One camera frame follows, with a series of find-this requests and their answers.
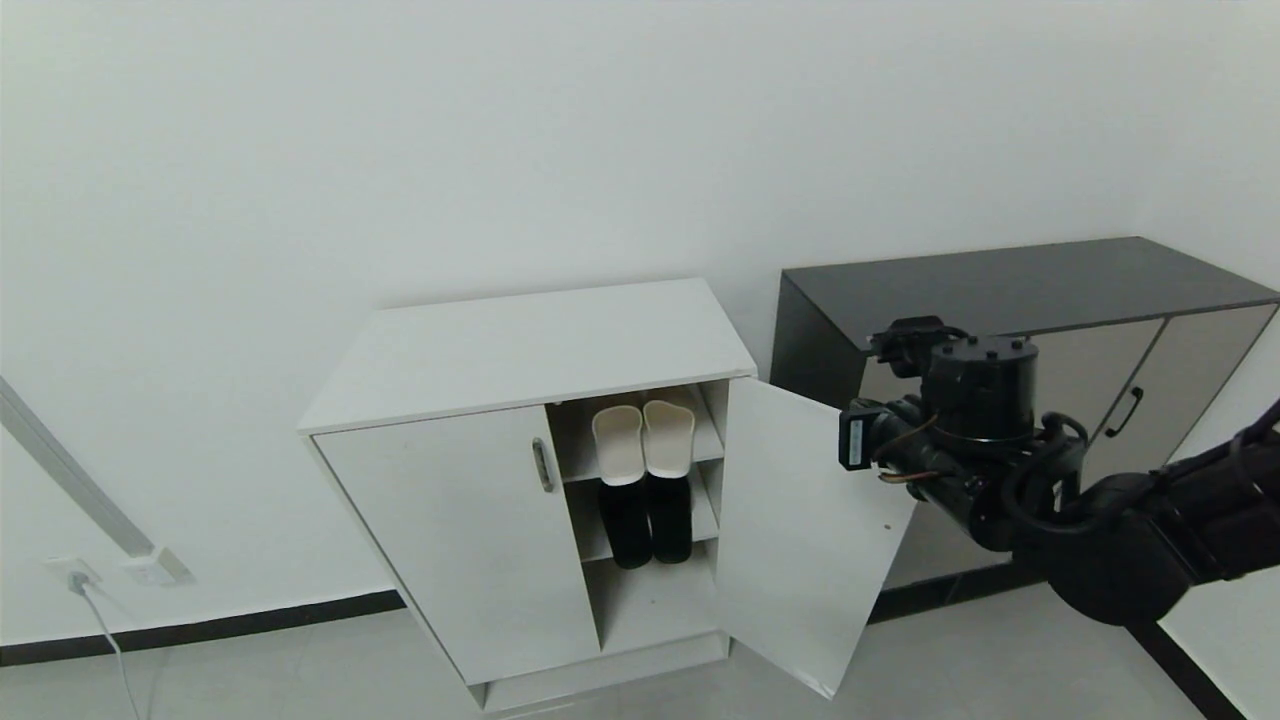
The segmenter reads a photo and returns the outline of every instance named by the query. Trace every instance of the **black baseboard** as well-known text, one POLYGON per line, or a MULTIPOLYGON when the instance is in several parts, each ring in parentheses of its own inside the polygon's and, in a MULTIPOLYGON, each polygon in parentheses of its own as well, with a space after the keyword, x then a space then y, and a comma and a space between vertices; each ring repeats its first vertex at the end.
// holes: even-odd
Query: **black baseboard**
MULTIPOLYGON (((1034 585, 1041 582, 1043 579, 1034 573, 1010 564, 892 588, 881 592, 868 623, 883 623, 896 618, 927 612, 948 605, 1034 585)), ((404 601, 401 600, 399 593, 396 591, 383 591, 298 607, 220 618, 189 625, 129 630, 116 633, 115 639, 120 643, 120 650, 124 651, 150 650, 251 635, 255 633, 269 633, 271 630, 358 618, 361 615, 372 615, 402 607, 404 607, 404 601)), ((1183 652, 1183 648, 1178 647, 1178 643, 1160 625, 1152 623, 1126 629, 1204 717, 1208 720, 1245 720, 1244 715, 1222 694, 1222 691, 1183 652)), ((88 657, 109 652, 111 652, 111 647, 106 643, 106 638, 100 635, 13 644, 0 647, 0 667, 49 662, 51 660, 70 660, 73 657, 88 657)))
POLYGON ((989 597, 1042 582, 1044 579, 1038 574, 1014 564, 993 565, 968 573, 933 578, 901 588, 882 591, 879 597, 876 598, 876 607, 872 609, 868 624, 905 618, 916 612, 927 612, 946 607, 947 605, 989 597))
POLYGON ((1235 705, 1201 670, 1199 665, 1169 637, 1160 625, 1132 625, 1125 628, 1133 639, 1147 651, 1169 679, 1183 691, 1187 700, 1208 720, 1247 720, 1235 705))
MULTIPOLYGON (((146 630, 128 630, 115 633, 115 642, 120 643, 120 650, 150 650, 156 647, 170 647, 178 644, 198 643, 205 641, 218 641, 234 638, 238 635, 252 635, 255 633, 269 633, 285 628, 298 628, 315 623, 328 623, 344 618, 358 618, 372 615, 387 610, 404 607, 396 591, 374 592, 329 602, 316 602, 298 607, 284 607, 282 610, 266 610, 250 615, 236 615, 234 618, 219 618, 204 623, 191 623, 189 625, 169 625, 165 628, 148 628, 146 630)), ((108 655, 111 646, 106 638, 93 635, 88 638, 67 638, 61 641, 46 641, 26 644, 10 644, 0 647, 0 667, 6 665, 27 665, 31 662, 49 662, 51 660, 69 660, 73 657, 88 657, 92 655, 108 655)))

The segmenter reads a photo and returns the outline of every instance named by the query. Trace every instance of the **tiled floor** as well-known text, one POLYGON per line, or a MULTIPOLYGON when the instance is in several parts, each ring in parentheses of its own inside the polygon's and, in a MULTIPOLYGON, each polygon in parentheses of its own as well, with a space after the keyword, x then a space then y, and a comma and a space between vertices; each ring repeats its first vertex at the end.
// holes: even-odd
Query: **tiled floor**
MULTIPOLYGON (((476 717, 422 676, 404 611, 125 656, 148 720, 476 717)), ((128 720, 114 657, 0 670, 4 720, 128 720)), ((1199 714, 1124 630, 1046 587, 868 629, 828 702, 750 650, 588 696, 527 720, 1181 720, 1199 714)))

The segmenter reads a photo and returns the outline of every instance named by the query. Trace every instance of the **black countertop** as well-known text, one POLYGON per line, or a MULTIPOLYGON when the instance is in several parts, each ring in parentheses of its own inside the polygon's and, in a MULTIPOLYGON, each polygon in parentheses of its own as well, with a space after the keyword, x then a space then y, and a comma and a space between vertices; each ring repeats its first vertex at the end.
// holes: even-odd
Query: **black countertop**
POLYGON ((859 348, 899 318, 974 334, 1064 331, 1280 302, 1280 293, 1142 237, 783 270, 859 348))

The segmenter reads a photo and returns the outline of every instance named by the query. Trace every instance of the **black boot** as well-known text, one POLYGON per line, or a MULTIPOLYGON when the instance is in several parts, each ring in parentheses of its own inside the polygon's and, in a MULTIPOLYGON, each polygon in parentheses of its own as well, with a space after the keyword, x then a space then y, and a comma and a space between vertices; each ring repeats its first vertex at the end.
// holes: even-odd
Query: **black boot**
POLYGON ((649 524, 653 527, 653 556, 659 562, 689 560, 694 551, 694 520, 689 478, 645 475, 649 491, 649 524))
POLYGON ((649 541, 649 518, 645 511, 645 483, 637 480, 625 486, 607 486, 599 489, 600 519, 604 533, 613 548, 613 561, 623 570, 634 570, 653 556, 649 541))

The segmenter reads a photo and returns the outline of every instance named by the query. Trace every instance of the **cabinet door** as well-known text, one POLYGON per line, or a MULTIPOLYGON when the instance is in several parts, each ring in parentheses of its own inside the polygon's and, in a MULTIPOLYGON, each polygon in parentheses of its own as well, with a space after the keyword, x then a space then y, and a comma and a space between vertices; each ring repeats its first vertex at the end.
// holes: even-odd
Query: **cabinet door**
POLYGON ((600 652, 550 437, 535 406, 315 438, 468 684, 600 652))
POLYGON ((1262 305, 1171 318, 1094 436, 1085 484, 1167 462, 1274 311, 1262 305))
MULTIPOLYGON (((1039 348, 1036 413, 1066 413, 1092 432, 1138 368, 1160 325, 1161 320, 1144 320, 1033 336, 1039 348)), ((861 389, 865 397, 896 400, 908 392, 920 392, 919 378, 902 380, 888 365, 868 365, 861 389)), ((1007 561, 1007 552, 983 550, 942 509, 922 502, 884 585, 901 587, 1007 561)))
POLYGON ((832 407, 737 378, 726 415, 721 628, 829 698, 915 501, 840 466, 832 407))

